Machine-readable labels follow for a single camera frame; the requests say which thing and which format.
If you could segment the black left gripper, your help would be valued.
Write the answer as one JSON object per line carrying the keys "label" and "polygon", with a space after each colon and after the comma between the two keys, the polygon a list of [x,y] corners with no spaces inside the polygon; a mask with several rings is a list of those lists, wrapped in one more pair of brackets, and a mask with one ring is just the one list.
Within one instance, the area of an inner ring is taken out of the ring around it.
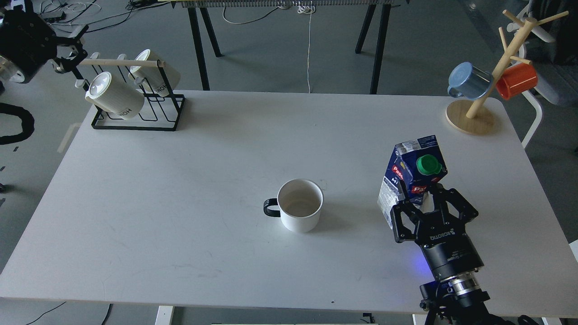
{"label": "black left gripper", "polygon": [[78,65],[87,52],[74,57],[56,57],[56,46],[83,50],[83,35],[89,25],[78,25],[67,37],[56,36],[48,24],[36,13],[10,9],[2,14],[0,27],[1,81],[29,83],[50,60],[54,72],[72,72],[77,80],[84,80]]}

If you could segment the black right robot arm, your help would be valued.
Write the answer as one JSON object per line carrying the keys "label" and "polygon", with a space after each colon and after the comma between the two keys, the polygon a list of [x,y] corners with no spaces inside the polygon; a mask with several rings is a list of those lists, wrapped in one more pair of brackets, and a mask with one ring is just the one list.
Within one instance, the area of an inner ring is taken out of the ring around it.
{"label": "black right robot arm", "polygon": [[394,239],[414,242],[434,277],[420,286],[425,324],[432,325],[439,318],[451,325],[509,325],[510,321],[488,311],[489,294],[475,279],[484,264],[465,225],[478,211],[456,189],[434,184],[427,187],[433,210],[425,213],[410,202],[404,181],[397,187],[402,198],[390,211]]}

